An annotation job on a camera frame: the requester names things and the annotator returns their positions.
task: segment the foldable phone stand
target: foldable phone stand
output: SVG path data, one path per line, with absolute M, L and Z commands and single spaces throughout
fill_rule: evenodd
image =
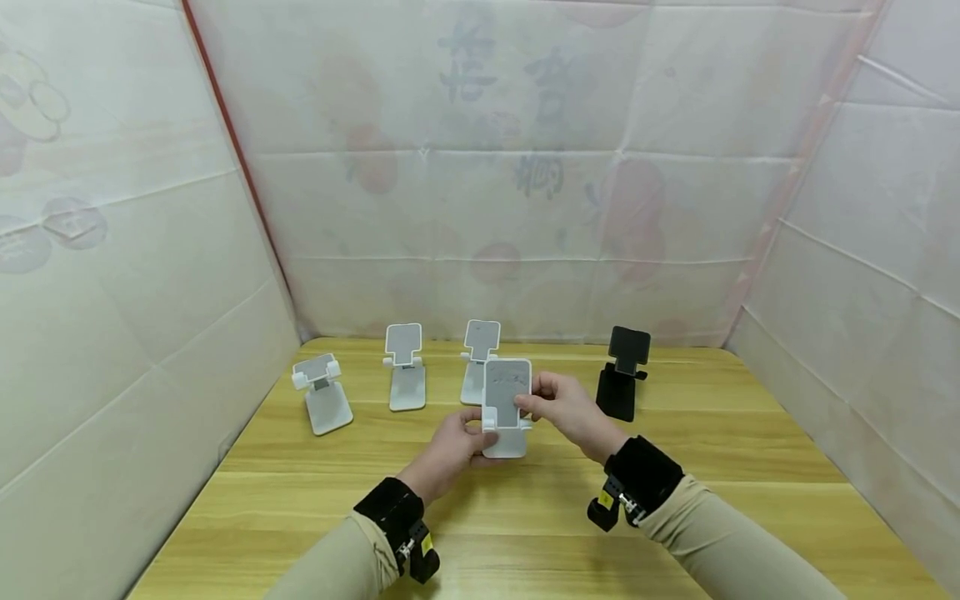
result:
M 426 369 L 423 359 L 414 352 L 423 349 L 423 329 L 419 323 L 393 324 L 387 327 L 384 351 L 392 356 L 383 359 L 393 367 L 390 382 L 390 410 L 414 411 L 426 406 Z
M 294 365 L 294 387 L 306 390 L 306 412 L 313 435 L 322 436 L 353 421 L 353 413 L 337 381 L 340 363 L 333 354 L 324 354 Z
M 460 353 L 460 356 L 467 360 L 464 385 L 460 388 L 460 401 L 480 406 L 483 404 L 483 366 L 489 359 L 496 358 L 496 354 L 491 354 L 491 350 L 500 347 L 500 322 L 470 319 L 467 322 L 464 346 L 470 348 L 470 352 Z
M 635 413 L 636 381 L 647 378 L 636 365 L 646 365 L 650 356 L 650 334 L 616 326 L 610 336 L 607 354 L 615 358 L 600 371 L 597 406 L 608 417 L 632 422 Z
M 499 435 L 496 444 L 483 451 L 488 458 L 520 458 L 527 453 L 529 419 L 520 418 L 514 404 L 517 394 L 530 394 L 533 370 L 525 358 L 491 358 L 483 365 L 481 428 Z

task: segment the white wall panel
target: white wall panel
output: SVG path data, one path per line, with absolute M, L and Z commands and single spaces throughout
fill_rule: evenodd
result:
M 958 15 L 955 2 L 888 3 L 731 338 L 955 594 Z
M 297 347 L 179 2 L 0 0 L 0 597 L 120 597 Z
M 374 4 L 191 1 L 305 329 L 714 346 L 877 6 Z

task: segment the wrist strap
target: wrist strap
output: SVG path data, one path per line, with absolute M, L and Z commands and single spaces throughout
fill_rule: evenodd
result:
M 608 478 L 600 495 L 590 502 L 588 518 L 604 531 L 619 519 L 623 504 L 627 522 L 640 521 L 666 502 L 680 485 L 684 470 L 643 436 L 628 440 L 604 465 Z
M 410 576 L 422 584 L 440 568 L 440 556 L 423 523 L 423 500 L 405 483 L 387 477 L 353 510 L 376 523 L 387 536 L 401 577 L 408 560 Z

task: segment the yellow label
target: yellow label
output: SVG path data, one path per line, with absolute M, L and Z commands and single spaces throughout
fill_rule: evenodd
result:
M 420 550 L 423 551 L 423 556 L 426 556 L 427 552 L 433 550 L 433 539 L 430 538 L 430 534 L 427 534 L 426 538 L 423 538 L 423 541 L 420 543 Z
M 600 504 L 604 506 L 607 510 L 613 508 L 613 497 L 607 493 L 606 490 L 600 491 Z

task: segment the wood grain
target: wood grain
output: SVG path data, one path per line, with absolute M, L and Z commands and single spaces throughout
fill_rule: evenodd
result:
M 354 412 L 316 438 L 302 393 L 283 373 L 132 592 L 132 600 L 259 599 L 385 475 L 460 408 L 457 343 L 427 343 L 427 406 L 387 408 L 381 340 L 320 339 L 296 357 L 335 352 Z M 535 370 L 569 372 L 594 393 L 605 348 L 504 345 Z M 638 385 L 641 432 L 854 598 L 946 595 L 873 510 L 732 354 L 655 348 Z M 427 522 L 443 567 L 427 586 L 403 578 L 385 598 L 703 598 L 657 545 L 586 519 L 604 481 L 548 423 L 525 459 L 466 474 Z

